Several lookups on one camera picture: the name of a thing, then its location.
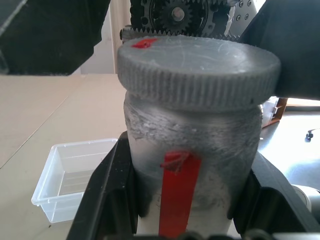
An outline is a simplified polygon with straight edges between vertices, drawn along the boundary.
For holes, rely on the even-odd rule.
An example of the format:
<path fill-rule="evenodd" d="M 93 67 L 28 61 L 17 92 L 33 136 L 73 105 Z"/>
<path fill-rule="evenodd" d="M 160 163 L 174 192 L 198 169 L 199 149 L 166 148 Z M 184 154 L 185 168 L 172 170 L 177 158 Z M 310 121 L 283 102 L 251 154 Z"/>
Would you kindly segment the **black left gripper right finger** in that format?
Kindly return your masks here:
<path fill-rule="evenodd" d="M 319 233 L 320 224 L 286 177 L 263 155 L 237 154 L 226 160 L 232 195 L 227 218 L 237 232 Z"/>

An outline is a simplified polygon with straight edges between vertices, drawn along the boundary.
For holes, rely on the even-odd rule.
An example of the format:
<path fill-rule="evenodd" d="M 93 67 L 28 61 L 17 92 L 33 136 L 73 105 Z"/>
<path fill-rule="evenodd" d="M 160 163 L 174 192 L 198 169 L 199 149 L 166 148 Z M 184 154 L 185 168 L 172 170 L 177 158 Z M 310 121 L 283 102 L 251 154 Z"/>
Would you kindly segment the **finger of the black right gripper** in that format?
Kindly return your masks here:
<path fill-rule="evenodd" d="M 108 0 L 2 0 L 0 73 L 70 75 L 102 40 Z"/>
<path fill-rule="evenodd" d="M 318 0 L 267 0 L 240 36 L 240 42 L 272 52 L 280 59 L 276 96 L 319 100 Z"/>

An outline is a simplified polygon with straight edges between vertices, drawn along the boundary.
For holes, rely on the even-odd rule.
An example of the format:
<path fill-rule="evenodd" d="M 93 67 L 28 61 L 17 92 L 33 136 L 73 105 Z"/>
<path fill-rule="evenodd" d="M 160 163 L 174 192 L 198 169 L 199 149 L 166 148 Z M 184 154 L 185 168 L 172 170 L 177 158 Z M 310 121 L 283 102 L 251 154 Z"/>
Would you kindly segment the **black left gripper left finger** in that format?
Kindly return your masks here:
<path fill-rule="evenodd" d="M 137 225 L 135 171 L 123 132 L 91 175 L 67 239 L 132 240 Z"/>

